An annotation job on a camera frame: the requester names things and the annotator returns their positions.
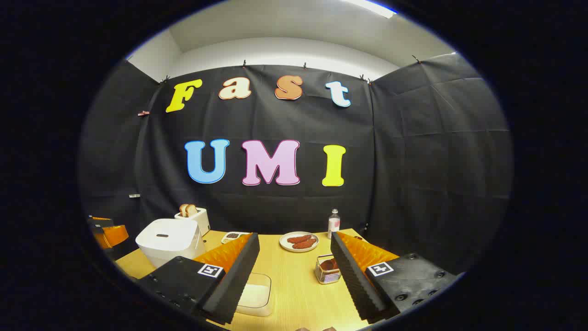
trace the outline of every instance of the wooden table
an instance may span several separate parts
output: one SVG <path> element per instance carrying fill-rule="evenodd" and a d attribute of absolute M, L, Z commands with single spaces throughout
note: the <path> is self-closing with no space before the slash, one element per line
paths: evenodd
<path fill-rule="evenodd" d="M 358 236 L 353 229 L 340 231 Z M 204 235 L 206 250 L 220 246 L 225 233 L 209 231 Z M 316 235 L 319 238 L 317 248 L 294 253 L 280 246 L 280 235 L 260 234 L 259 255 L 252 272 L 266 274 L 272 279 L 272 314 L 260 317 L 235 312 L 231 324 L 208 322 L 234 331 L 295 331 L 301 327 L 322 331 L 331 326 L 337 331 L 355 331 L 369 325 L 359 318 L 343 278 L 331 284 L 320 284 L 316 280 L 316 257 L 331 253 L 326 232 Z M 116 263 L 137 279 L 155 270 L 139 249 L 121 257 Z"/>

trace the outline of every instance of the letter u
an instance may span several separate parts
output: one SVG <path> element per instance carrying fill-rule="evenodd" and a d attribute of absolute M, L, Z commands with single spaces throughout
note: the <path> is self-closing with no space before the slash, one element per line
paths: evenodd
<path fill-rule="evenodd" d="M 212 184 L 225 176 L 225 150 L 229 145 L 227 139 L 215 139 L 211 141 L 211 147 L 215 150 L 215 168 L 210 173 L 202 170 L 202 149 L 206 144 L 203 141 L 189 141 L 184 145 L 188 151 L 188 174 L 201 184 Z"/>

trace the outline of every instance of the ceiling light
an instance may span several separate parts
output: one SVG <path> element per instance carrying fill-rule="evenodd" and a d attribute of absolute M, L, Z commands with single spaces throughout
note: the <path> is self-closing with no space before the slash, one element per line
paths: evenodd
<path fill-rule="evenodd" d="M 376 5 L 373 2 L 369 2 L 366 0 L 343 0 L 343 1 L 349 2 L 351 4 L 354 4 L 354 5 L 357 5 L 360 7 L 364 7 L 365 9 L 372 11 L 378 15 L 384 16 L 385 18 L 390 18 L 390 17 L 392 17 L 392 15 L 396 14 L 396 12 L 393 12 L 386 7 Z"/>

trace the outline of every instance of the plate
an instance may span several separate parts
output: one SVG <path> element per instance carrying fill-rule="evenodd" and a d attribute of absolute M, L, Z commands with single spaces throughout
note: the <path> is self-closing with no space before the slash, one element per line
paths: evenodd
<path fill-rule="evenodd" d="M 311 239 L 316 239 L 316 242 L 312 246 L 308 247 L 307 249 L 293 249 L 292 246 L 294 246 L 294 244 L 288 242 L 289 238 L 302 237 L 302 236 L 306 236 L 307 234 L 311 235 L 311 237 L 310 237 Z M 284 247 L 284 249 L 286 249 L 286 250 L 294 251 L 296 253 L 303 253 L 305 251 L 313 250 L 318 245 L 319 245 L 319 238 L 310 232 L 294 231 L 294 232 L 286 233 L 280 238 L 280 246 Z"/>

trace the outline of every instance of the bread slice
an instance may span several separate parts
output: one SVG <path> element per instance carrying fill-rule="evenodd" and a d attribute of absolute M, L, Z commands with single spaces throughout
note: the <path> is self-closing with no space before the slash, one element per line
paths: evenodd
<path fill-rule="evenodd" d="M 180 206 L 180 216 L 182 217 L 188 217 L 188 212 L 186 211 L 186 208 L 188 207 L 188 204 L 185 203 L 183 205 Z"/>
<path fill-rule="evenodd" d="M 188 217 L 192 217 L 192 216 L 196 215 L 196 213 L 198 212 L 198 209 L 196 209 L 196 206 L 195 205 L 189 204 L 186 207 L 186 212 L 188 214 Z"/>

